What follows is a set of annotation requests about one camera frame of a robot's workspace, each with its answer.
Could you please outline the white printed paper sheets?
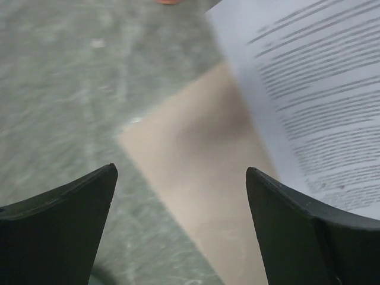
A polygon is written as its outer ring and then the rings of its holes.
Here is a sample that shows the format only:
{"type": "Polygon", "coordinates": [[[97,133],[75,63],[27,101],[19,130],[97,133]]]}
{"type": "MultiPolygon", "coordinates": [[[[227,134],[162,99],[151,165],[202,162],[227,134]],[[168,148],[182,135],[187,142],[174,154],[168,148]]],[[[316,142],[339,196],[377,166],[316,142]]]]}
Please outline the white printed paper sheets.
{"type": "Polygon", "coordinates": [[[379,219],[379,1],[207,12],[281,183],[379,219]]]}

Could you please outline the tan paper folder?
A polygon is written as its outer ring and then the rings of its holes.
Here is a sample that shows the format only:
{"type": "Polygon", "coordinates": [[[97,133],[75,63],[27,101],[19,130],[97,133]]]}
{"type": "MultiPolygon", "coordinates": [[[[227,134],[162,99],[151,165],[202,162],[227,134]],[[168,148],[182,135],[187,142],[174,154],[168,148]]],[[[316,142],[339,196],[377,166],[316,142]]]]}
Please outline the tan paper folder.
{"type": "Polygon", "coordinates": [[[275,175],[226,63],[127,127],[120,145],[225,284],[266,284],[245,173],[275,175]]]}

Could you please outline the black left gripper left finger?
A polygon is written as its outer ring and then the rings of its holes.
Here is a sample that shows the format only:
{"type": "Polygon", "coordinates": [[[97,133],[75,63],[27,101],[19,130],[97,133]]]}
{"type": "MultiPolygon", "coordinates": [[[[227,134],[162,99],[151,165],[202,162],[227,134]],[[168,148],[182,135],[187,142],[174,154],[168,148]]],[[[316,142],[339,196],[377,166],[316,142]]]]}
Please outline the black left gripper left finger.
{"type": "Polygon", "coordinates": [[[1,284],[87,284],[118,180],[111,163],[1,207],[1,284]]]}

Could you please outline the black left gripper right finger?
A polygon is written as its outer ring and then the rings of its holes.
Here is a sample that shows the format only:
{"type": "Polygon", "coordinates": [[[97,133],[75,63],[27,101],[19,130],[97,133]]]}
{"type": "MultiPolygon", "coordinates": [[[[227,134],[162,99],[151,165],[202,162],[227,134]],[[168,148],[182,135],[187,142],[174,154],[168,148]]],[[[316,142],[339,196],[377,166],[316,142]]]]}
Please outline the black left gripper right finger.
{"type": "Polygon", "coordinates": [[[246,190],[269,284],[379,284],[379,221],[246,171],[246,190]]]}

